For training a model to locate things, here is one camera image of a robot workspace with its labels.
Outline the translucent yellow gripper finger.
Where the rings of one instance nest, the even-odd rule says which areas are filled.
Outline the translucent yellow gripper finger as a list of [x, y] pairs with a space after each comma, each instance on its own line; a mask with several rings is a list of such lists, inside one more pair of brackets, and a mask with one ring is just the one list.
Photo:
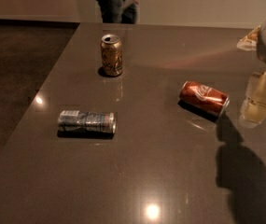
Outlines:
[[246, 36], [241, 38], [236, 47], [238, 49], [244, 50], [244, 51], [256, 51], [257, 50], [257, 44], [258, 44], [258, 35], [259, 30], [261, 26], [255, 27], [251, 32], [249, 32]]
[[248, 80], [239, 122], [246, 128], [255, 128], [266, 119], [266, 70], [254, 72]]

